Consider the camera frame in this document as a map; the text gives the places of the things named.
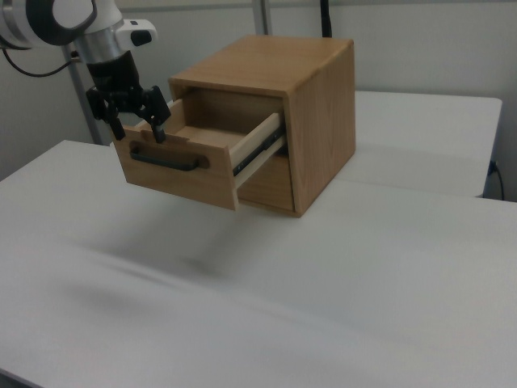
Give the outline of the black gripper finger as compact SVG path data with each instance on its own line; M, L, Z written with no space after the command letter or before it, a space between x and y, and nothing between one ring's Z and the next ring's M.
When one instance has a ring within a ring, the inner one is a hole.
M113 94L101 91L94 86L86 92L86 98L94 118L107 123L115 139L117 141L122 140L125 137L125 131L118 118L119 111L113 99Z
M170 109L158 86L142 91L144 106L143 118L151 125L151 129L158 144L166 140L163 125L170 118Z

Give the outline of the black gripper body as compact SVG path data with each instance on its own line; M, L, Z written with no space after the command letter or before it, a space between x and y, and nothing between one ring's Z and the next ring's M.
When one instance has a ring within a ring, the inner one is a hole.
M140 85L135 61L129 51L114 60L86 66L94 86L113 94L119 112L131 112L139 117L143 116L143 88Z

